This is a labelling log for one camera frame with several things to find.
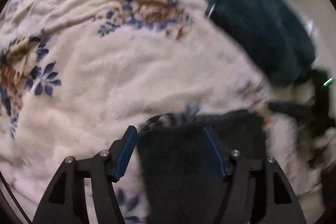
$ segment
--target dark green cloth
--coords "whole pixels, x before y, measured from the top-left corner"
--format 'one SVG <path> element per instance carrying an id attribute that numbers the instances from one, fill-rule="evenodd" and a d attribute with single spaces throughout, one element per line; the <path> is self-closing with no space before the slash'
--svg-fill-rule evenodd
<path id="1" fill-rule="evenodd" d="M 210 19 L 243 46 L 275 85 L 289 85 L 310 70 L 313 44 L 282 0 L 208 0 Z"/>

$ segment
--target green led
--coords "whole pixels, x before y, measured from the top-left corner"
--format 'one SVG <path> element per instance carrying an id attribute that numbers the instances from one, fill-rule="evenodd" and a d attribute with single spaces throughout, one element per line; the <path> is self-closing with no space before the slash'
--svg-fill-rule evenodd
<path id="1" fill-rule="evenodd" d="M 329 85 L 331 85 L 335 80 L 333 80 L 332 78 L 329 78 L 327 81 L 324 82 L 323 86 L 327 87 Z"/>

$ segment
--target bed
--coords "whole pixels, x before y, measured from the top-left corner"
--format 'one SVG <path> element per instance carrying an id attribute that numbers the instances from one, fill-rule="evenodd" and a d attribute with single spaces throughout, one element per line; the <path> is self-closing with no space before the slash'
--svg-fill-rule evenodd
<path id="1" fill-rule="evenodd" d="M 296 125 L 268 100 L 310 99 L 309 85 L 274 89 L 244 50 L 204 17 L 206 0 L 9 0 L 0 14 L 0 169 L 32 219 L 66 156 L 91 157 L 128 125 L 182 112 L 247 108 L 264 117 L 268 154 L 297 195 L 321 168 L 296 149 Z M 328 55 L 318 44 L 318 53 Z M 317 64 L 331 65 L 331 59 Z M 308 94 L 301 98 L 298 94 Z M 128 223 L 150 212 L 137 154 L 115 187 Z M 86 183 L 91 223 L 95 213 Z"/>

